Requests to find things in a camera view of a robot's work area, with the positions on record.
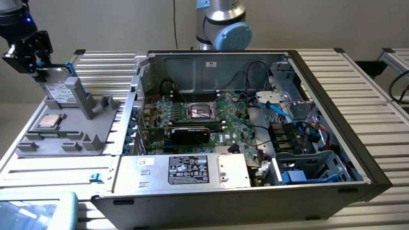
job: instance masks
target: green circuit board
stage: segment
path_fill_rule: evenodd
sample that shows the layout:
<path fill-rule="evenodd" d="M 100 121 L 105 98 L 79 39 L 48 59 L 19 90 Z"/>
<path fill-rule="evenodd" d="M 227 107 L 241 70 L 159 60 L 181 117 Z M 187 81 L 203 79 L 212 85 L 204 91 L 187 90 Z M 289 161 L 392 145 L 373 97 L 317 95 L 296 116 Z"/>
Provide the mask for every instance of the green circuit board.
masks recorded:
<path fill-rule="evenodd" d="M 160 154 L 183 154 L 183 153 L 212 153 L 217 147 L 228 148 L 233 144 L 240 147 L 240 153 L 244 154 L 247 163 L 251 166 L 257 166 L 259 161 L 253 160 L 253 155 L 257 153 L 257 148 L 249 146 L 256 144 L 253 139 L 248 139 L 248 143 L 241 138 L 241 133 L 244 138 L 252 133 L 252 127 L 243 124 L 236 115 L 237 106 L 240 105 L 239 111 L 245 114 L 244 99 L 243 102 L 232 102 L 232 97 L 239 94 L 227 93 L 224 94 L 216 102 L 195 103 L 196 105 L 213 106 L 213 117 L 208 118 L 192 118 L 188 114 L 189 107 L 187 103 L 173 103 L 168 96 L 161 96 L 160 98 L 151 100 L 145 104 L 144 108 L 144 118 L 145 118 L 145 140 L 147 140 L 147 154 L 160 155 Z M 195 125 L 195 122 L 211 122 L 215 121 L 217 126 L 223 126 L 221 132 L 212 132 L 208 143 L 199 145 L 173 145 L 172 141 L 165 138 L 167 132 L 171 131 L 169 121 L 175 124 L 188 123 L 192 125 L 189 127 L 209 127 L 211 125 Z M 249 120 L 241 120 L 244 123 L 251 123 Z"/>

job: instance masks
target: warning label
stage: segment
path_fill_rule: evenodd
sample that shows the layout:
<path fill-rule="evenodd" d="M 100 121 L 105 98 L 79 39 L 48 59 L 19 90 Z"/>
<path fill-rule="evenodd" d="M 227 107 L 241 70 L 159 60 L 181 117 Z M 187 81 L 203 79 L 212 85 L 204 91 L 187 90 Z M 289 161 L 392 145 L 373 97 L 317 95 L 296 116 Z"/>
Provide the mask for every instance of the warning label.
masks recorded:
<path fill-rule="evenodd" d="M 45 84 L 48 92 L 57 103 L 76 103 L 76 98 L 72 95 L 69 88 L 64 84 Z"/>
<path fill-rule="evenodd" d="M 169 157 L 169 184 L 209 183 L 207 156 Z"/>

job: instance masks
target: white wall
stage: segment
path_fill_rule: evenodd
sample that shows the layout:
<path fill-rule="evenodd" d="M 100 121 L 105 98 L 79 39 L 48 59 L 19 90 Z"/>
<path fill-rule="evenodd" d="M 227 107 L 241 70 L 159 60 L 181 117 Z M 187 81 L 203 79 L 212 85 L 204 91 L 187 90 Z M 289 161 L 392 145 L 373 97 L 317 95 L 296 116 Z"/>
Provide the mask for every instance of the white wall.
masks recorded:
<path fill-rule="evenodd" d="M 375 59 L 383 47 L 409 47 L 409 1 L 243 0 L 252 25 L 251 48 L 343 47 Z M 76 49 L 175 49 L 172 0 L 32 0 L 32 16 L 48 30 L 55 62 Z M 195 45 L 195 0 L 176 0 L 180 48 Z M 0 41 L 0 50 L 7 44 Z M 0 61 L 0 102 L 35 103 L 44 93 Z"/>

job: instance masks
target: cpu socket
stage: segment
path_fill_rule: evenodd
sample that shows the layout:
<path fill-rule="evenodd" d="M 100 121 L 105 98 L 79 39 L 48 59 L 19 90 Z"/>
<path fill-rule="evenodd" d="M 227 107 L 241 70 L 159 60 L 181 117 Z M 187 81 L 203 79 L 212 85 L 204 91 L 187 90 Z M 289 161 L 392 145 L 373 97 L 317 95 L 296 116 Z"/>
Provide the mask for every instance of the cpu socket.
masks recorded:
<path fill-rule="evenodd" d="M 212 103 L 188 104 L 188 118 L 215 118 L 215 107 Z"/>

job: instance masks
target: screen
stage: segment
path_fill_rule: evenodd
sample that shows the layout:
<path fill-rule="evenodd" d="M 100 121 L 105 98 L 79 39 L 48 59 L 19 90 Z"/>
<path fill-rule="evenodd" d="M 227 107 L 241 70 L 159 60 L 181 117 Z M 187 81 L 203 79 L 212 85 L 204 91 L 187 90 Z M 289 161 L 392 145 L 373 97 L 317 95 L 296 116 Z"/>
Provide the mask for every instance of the screen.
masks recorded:
<path fill-rule="evenodd" d="M 0 226 L 8 230 L 47 230 L 59 200 L 0 201 Z"/>

